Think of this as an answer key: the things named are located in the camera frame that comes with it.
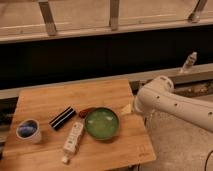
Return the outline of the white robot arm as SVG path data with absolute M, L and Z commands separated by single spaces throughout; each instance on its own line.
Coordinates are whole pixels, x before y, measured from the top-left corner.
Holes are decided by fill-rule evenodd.
M 174 83 L 158 76 L 142 86 L 133 102 L 133 111 L 148 114 L 152 110 L 172 114 L 213 133 L 213 102 L 174 94 Z

